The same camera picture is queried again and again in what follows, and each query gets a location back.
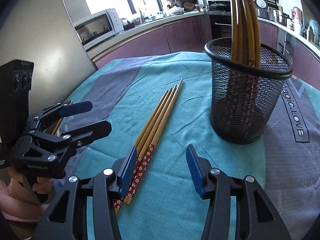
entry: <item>black mesh pen holder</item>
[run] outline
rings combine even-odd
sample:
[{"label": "black mesh pen holder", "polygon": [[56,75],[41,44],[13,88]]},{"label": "black mesh pen holder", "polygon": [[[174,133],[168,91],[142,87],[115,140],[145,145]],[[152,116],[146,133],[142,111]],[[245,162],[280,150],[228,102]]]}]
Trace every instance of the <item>black mesh pen holder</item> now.
[{"label": "black mesh pen holder", "polygon": [[210,122],[224,140],[247,144],[257,140],[276,105],[291,64],[275,49],[261,44],[260,69],[231,61],[231,38],[205,45],[212,59]]}]

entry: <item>pot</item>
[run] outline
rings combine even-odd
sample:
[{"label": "pot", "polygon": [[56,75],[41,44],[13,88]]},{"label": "pot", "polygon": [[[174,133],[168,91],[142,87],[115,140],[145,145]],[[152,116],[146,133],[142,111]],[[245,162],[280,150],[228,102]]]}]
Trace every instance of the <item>pot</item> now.
[{"label": "pot", "polygon": [[208,4],[199,4],[199,7],[200,12],[210,12]]},{"label": "pot", "polygon": [[225,11],[226,10],[227,5],[223,4],[223,3],[214,3],[210,5],[210,11]]},{"label": "pot", "polygon": [[270,13],[270,20],[280,23],[283,26],[287,27],[287,19],[290,19],[289,15],[279,11],[279,10],[273,10],[272,13]]}]

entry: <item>built-in oven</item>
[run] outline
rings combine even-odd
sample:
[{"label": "built-in oven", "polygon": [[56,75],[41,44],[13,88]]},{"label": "built-in oven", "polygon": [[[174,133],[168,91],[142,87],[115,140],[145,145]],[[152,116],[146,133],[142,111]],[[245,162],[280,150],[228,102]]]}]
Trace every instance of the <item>built-in oven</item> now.
[{"label": "built-in oven", "polygon": [[231,38],[231,14],[219,12],[210,12],[208,14],[210,19],[212,39]]}]

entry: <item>purple cabinet door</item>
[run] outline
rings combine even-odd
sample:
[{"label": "purple cabinet door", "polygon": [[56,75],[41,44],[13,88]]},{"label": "purple cabinet door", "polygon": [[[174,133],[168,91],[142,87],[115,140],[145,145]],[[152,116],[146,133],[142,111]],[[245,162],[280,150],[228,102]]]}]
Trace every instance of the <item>purple cabinet door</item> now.
[{"label": "purple cabinet door", "polygon": [[276,49],[278,40],[278,27],[260,21],[259,27],[261,43]]},{"label": "purple cabinet door", "polygon": [[199,17],[189,17],[185,20],[168,24],[164,26],[164,30],[171,53],[204,51],[204,39]]},{"label": "purple cabinet door", "polygon": [[95,64],[100,69],[114,59],[157,56],[169,53],[170,50],[164,29],[160,28],[122,45],[99,59]]},{"label": "purple cabinet door", "polygon": [[300,42],[297,42],[292,60],[293,75],[307,82],[312,59],[312,53]]},{"label": "purple cabinet door", "polygon": [[312,58],[307,83],[315,87],[316,89],[320,90],[320,61],[318,60],[318,58],[314,56]]}]

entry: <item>wooden chopstick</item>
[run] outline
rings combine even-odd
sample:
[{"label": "wooden chopstick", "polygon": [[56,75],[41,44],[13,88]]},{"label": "wooden chopstick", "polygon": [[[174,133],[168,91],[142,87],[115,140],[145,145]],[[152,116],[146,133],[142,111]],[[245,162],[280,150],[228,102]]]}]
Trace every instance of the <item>wooden chopstick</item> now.
[{"label": "wooden chopstick", "polygon": [[247,53],[244,53],[244,51],[247,51],[247,44],[248,44],[248,38],[247,38],[247,31],[245,26],[245,20],[244,20],[244,11],[243,11],[243,5],[241,0],[236,0],[237,2],[237,24],[238,24],[238,46],[237,46],[237,61],[238,63],[244,63],[245,61],[248,61]]},{"label": "wooden chopstick", "polygon": [[[73,101],[72,101],[72,100],[70,100],[70,101],[69,101],[69,102],[67,102],[66,104],[71,105],[72,103],[73,103]],[[63,120],[63,117],[59,119],[59,121],[57,122],[56,126],[54,127],[54,129],[53,129],[53,131],[52,131],[51,135],[55,135],[55,134],[57,133],[57,130],[59,129],[59,126],[60,126],[60,124],[61,124],[62,120]]]},{"label": "wooden chopstick", "polygon": [[140,152],[141,152],[146,140],[148,139],[148,136],[149,136],[151,130],[153,129],[153,127],[154,127],[154,125],[155,125],[155,123],[156,123],[156,121],[158,119],[158,116],[161,114],[161,111],[164,108],[165,103],[167,102],[171,92],[172,92],[172,88],[170,88],[168,93],[165,95],[164,100],[161,102],[159,108],[156,111],[156,114],[153,116],[150,124],[148,125],[148,128],[145,130],[143,136],[141,137],[141,139],[140,139],[140,141],[139,141],[139,143],[137,145],[137,153],[138,153],[138,155],[140,154]]},{"label": "wooden chopstick", "polygon": [[256,5],[253,0],[249,0],[251,5],[251,15],[253,24],[254,44],[255,44],[255,67],[260,68],[261,39],[258,16],[256,13]]},{"label": "wooden chopstick", "polygon": [[170,104],[170,101],[171,101],[171,99],[172,99],[172,97],[173,97],[176,89],[177,89],[177,85],[175,85],[175,86],[173,87],[170,95],[168,96],[168,98],[167,98],[167,100],[166,100],[166,102],[165,102],[165,104],[164,104],[164,107],[162,108],[160,114],[159,114],[158,117],[157,117],[156,122],[154,123],[154,125],[153,125],[153,127],[152,127],[152,130],[151,130],[150,133],[148,134],[148,138],[146,139],[146,141],[145,141],[145,143],[144,143],[144,145],[143,145],[143,147],[142,147],[142,149],[141,149],[141,151],[140,151],[139,157],[138,157],[138,160],[140,159],[140,162],[142,161],[143,157],[145,156],[145,154],[146,154],[146,152],[147,152],[147,150],[148,150],[148,148],[149,148],[149,145],[150,145],[150,143],[151,143],[151,141],[152,141],[152,139],[153,139],[153,137],[154,137],[154,135],[155,135],[158,127],[159,127],[159,124],[160,124],[160,122],[161,122],[161,120],[162,120],[162,118],[163,118],[163,116],[164,116],[165,111],[167,110],[167,108],[168,108],[168,106],[169,106],[169,104]]},{"label": "wooden chopstick", "polygon": [[254,36],[253,36],[253,27],[252,27],[252,15],[251,10],[249,7],[248,0],[242,0],[242,5],[244,8],[244,16],[247,28],[247,35],[248,35],[248,64],[249,66],[255,65],[255,52],[254,52]]},{"label": "wooden chopstick", "polygon": [[[161,112],[165,102],[167,101],[168,97],[169,97],[169,94],[171,93],[172,91],[172,88],[170,88],[170,90],[166,90],[164,95],[162,96],[162,98],[160,99],[159,103],[157,104],[156,108],[153,110],[151,116],[149,117],[147,123],[145,124],[145,126],[143,127],[143,129],[141,130],[139,136],[137,137],[137,139],[135,140],[134,142],[134,146],[137,147],[138,144],[140,143],[142,137],[145,135],[145,133],[147,132],[147,129],[150,125],[154,125],[154,123],[152,124],[152,121],[154,118],[158,117],[159,116],[159,113]],[[135,165],[135,168],[134,168],[134,172],[133,172],[133,178],[134,178],[134,175],[135,173],[137,172],[137,169],[139,168],[140,166],[140,163],[141,163],[141,159],[139,159],[139,157],[137,158],[137,161],[136,161],[136,165]],[[115,208],[115,212],[116,214],[119,212],[119,209],[123,203],[123,200],[124,200],[124,197],[121,198],[121,199],[115,199],[114,200],[114,208]]]},{"label": "wooden chopstick", "polygon": [[231,25],[232,25],[231,60],[234,62],[237,62],[238,24],[237,24],[236,0],[231,0]]},{"label": "wooden chopstick", "polygon": [[148,163],[150,162],[150,159],[151,159],[151,157],[152,157],[152,155],[154,153],[156,145],[157,145],[157,143],[158,143],[158,141],[159,141],[159,139],[161,137],[161,134],[162,134],[162,132],[164,130],[164,127],[165,127],[165,125],[167,123],[167,120],[169,118],[169,115],[171,113],[173,105],[174,105],[174,103],[175,103],[175,101],[177,99],[177,96],[179,94],[180,88],[182,86],[182,82],[183,82],[183,79],[180,80],[179,85],[178,85],[177,89],[175,90],[172,99],[170,100],[170,102],[169,102],[164,114],[162,115],[162,118],[161,118],[161,120],[159,122],[159,126],[157,127],[157,129],[156,129],[156,131],[154,133],[154,136],[153,136],[153,138],[151,140],[151,143],[149,144],[149,147],[148,147],[148,150],[146,152],[146,155],[144,156],[143,161],[141,162],[141,166],[139,167],[139,170],[137,171],[137,174],[134,177],[133,183],[131,184],[131,186],[129,188],[129,191],[128,191],[125,199],[124,199],[124,202],[126,204],[130,204],[130,202],[132,200],[132,197],[136,192],[137,186],[138,186],[138,184],[140,183],[140,181],[142,179],[143,173],[145,172],[145,170],[146,170],[146,168],[148,166]]},{"label": "wooden chopstick", "polygon": [[133,146],[138,147],[138,145],[139,145],[139,143],[140,143],[143,135],[145,134],[148,126],[150,125],[150,123],[152,122],[153,117],[156,115],[156,113],[157,113],[159,107],[161,106],[161,103],[163,102],[163,100],[164,100],[165,96],[167,95],[167,93],[168,93],[168,91],[166,90],[166,91],[164,92],[162,98],[160,99],[159,103],[157,104],[156,108],[153,110],[153,112],[152,112],[151,116],[149,117],[147,123],[145,124],[145,126],[144,126],[143,129],[141,130],[139,136],[138,136],[137,139],[135,140]]}]

